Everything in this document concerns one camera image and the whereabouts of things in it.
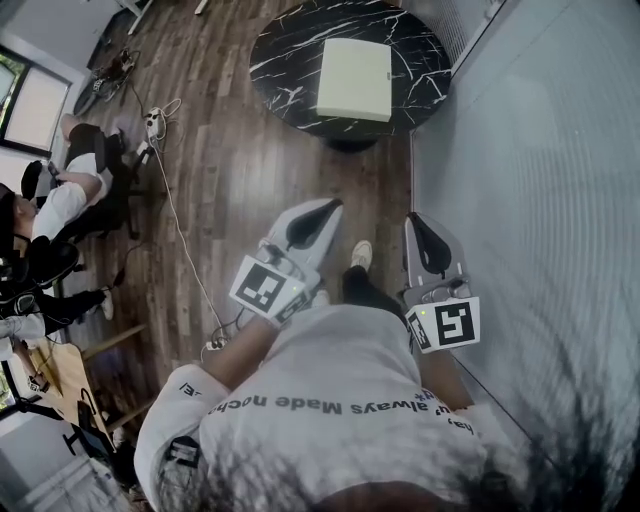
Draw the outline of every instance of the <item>window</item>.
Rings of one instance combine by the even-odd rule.
[[[11,375],[9,374],[9,365],[3,362],[2,368],[0,368],[0,418],[4,418],[5,416],[13,413],[16,409],[16,399],[13,396],[11,386],[9,385],[10,379]]]
[[[0,47],[0,146],[44,158],[69,82]]]

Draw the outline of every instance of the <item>shoe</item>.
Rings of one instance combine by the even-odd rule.
[[[368,272],[372,259],[373,248],[371,247],[371,243],[367,240],[361,240],[356,244],[351,253],[351,266],[356,267],[359,265]]]
[[[316,296],[311,301],[312,308],[319,308],[321,306],[329,306],[331,305],[331,298],[329,297],[329,292],[325,289],[318,290],[316,292]]]
[[[113,320],[113,298],[110,290],[102,290],[104,292],[104,300],[100,304],[100,308],[107,320]]]

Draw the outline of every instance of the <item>round table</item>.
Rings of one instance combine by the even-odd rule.
[[[352,38],[391,46],[389,122],[316,114],[324,41]],[[280,119],[344,151],[359,151],[383,135],[424,123],[447,97],[451,63],[426,25],[381,0],[312,0],[269,23],[251,53],[251,81]]]

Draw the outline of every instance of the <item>hair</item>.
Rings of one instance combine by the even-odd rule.
[[[20,189],[22,191],[22,197],[28,201],[31,201],[36,195],[36,189],[38,188],[38,181],[40,180],[41,173],[42,162],[40,160],[34,160],[27,165],[27,168],[22,175]]]
[[[15,193],[0,183],[0,257],[7,257],[13,251],[13,203]]]

